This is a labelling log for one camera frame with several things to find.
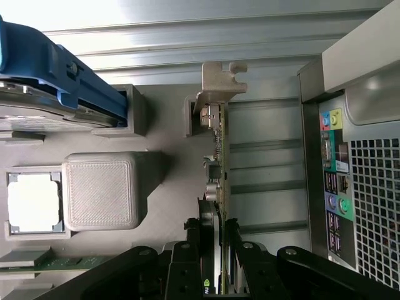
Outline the grey printed parts rack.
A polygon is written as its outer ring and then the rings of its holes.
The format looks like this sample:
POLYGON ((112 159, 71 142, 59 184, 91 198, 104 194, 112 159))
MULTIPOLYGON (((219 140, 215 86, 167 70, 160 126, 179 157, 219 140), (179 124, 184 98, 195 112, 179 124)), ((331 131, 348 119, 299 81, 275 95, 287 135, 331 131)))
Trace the grey printed parts rack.
MULTIPOLYGON (((162 253, 199 220, 199 263, 206 240, 199 210, 206 187, 210 130, 193 114, 194 86, 116 88, 126 93, 127 126, 86 131, 0 131, 0 268, 46 258, 111 256, 148 246, 162 253), (8 185, 21 177, 57 183, 60 222, 51 231, 9 223, 8 185)), ((34 300, 89 271, 0 274, 0 300, 34 300)))

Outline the green RAM stick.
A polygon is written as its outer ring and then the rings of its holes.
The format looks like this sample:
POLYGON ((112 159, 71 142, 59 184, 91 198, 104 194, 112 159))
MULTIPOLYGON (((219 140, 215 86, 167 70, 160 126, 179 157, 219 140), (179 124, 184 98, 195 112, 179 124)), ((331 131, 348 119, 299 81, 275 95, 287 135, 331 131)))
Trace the green RAM stick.
POLYGON ((111 256, 49 257, 37 266, 0 268, 0 274, 86 271, 101 265, 109 259, 111 259, 111 256))

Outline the black Dell PC case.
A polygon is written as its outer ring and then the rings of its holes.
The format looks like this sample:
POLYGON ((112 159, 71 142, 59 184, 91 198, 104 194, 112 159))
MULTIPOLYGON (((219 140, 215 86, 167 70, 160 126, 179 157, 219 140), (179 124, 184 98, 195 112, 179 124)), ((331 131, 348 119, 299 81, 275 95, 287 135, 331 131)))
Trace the black Dell PC case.
POLYGON ((312 251, 400 290, 400 0, 297 78, 312 251))

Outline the silver CPU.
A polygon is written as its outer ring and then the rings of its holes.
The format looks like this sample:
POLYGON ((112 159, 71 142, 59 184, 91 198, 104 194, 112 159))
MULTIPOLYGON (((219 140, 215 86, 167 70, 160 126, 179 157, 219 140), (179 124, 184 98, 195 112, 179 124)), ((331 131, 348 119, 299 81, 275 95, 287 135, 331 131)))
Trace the silver CPU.
POLYGON ((20 231, 51 231, 60 222, 58 185, 50 177, 21 177, 7 187, 9 223, 20 231))

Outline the hard disk in blue carrier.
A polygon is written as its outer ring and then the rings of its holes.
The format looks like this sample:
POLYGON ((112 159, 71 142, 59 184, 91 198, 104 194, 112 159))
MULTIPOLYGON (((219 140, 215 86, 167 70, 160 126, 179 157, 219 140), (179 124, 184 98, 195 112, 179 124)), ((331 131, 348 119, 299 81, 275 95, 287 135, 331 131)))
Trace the hard disk in blue carrier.
POLYGON ((0 131, 86 131, 127 124, 126 93, 41 31, 0 16, 0 131))

